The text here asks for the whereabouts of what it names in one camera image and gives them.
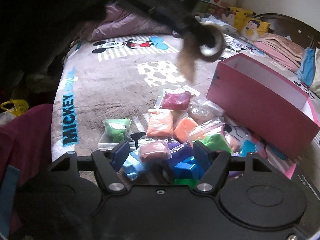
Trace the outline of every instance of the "headboard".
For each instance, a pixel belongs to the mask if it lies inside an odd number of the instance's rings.
[[[276,13],[259,14],[254,18],[271,23],[270,33],[281,36],[289,35],[293,42],[304,49],[307,47],[320,48],[320,32],[302,21]]]

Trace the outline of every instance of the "pink box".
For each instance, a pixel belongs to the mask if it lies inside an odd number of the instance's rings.
[[[319,131],[307,93],[242,53],[218,62],[207,98],[292,159]]]

